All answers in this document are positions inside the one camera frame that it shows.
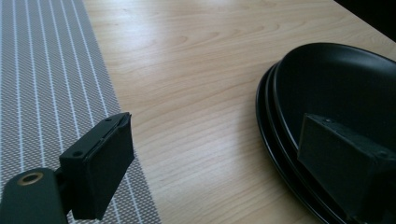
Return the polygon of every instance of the gray striped placemat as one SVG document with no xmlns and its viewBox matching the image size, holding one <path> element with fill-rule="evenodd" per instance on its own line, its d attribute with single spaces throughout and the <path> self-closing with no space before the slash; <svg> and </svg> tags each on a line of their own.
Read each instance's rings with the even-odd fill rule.
<svg viewBox="0 0 396 224">
<path fill-rule="evenodd" d="M 81 0 L 0 1 L 0 190 L 120 107 Z M 75 221 L 93 223 L 98 221 Z M 136 158 L 103 223 L 160 223 Z"/>
</svg>

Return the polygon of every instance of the table runner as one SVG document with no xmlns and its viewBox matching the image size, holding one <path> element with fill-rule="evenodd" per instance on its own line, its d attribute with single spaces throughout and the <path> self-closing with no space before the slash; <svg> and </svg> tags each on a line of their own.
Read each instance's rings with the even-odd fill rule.
<svg viewBox="0 0 396 224">
<path fill-rule="evenodd" d="M 0 28 L 3 190 L 18 173 L 58 168 L 61 153 L 120 106 L 81 0 L 2 0 Z M 161 222 L 137 157 L 101 222 Z"/>
</svg>

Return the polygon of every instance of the stacked plates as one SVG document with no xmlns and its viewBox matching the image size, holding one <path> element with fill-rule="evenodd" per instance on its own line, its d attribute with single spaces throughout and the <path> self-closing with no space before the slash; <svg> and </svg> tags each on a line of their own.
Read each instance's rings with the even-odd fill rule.
<svg viewBox="0 0 396 224">
<path fill-rule="evenodd" d="M 396 151 L 396 62 L 343 45 L 305 45 L 267 71 L 256 108 L 263 141 L 294 194 L 323 222 L 357 223 L 297 161 L 303 117 L 337 120 Z"/>
</svg>

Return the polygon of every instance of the woven mat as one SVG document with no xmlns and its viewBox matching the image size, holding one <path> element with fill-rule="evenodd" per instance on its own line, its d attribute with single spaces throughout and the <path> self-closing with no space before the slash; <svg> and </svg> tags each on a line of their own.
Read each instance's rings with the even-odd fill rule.
<svg viewBox="0 0 396 224">
<path fill-rule="evenodd" d="M 0 1 L 0 190 L 120 106 L 81 0 Z M 70 223 L 99 223 L 97 220 Z M 160 223 L 136 158 L 101 223 Z"/>
</svg>

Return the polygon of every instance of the wood grain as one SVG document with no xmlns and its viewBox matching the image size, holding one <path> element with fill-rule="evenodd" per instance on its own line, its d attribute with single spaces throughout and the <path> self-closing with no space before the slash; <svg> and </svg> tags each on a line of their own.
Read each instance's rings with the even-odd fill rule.
<svg viewBox="0 0 396 224">
<path fill-rule="evenodd" d="M 267 155 L 258 83 L 306 43 L 394 42 L 331 0 L 84 2 L 163 223 L 318 223 Z"/>
</svg>

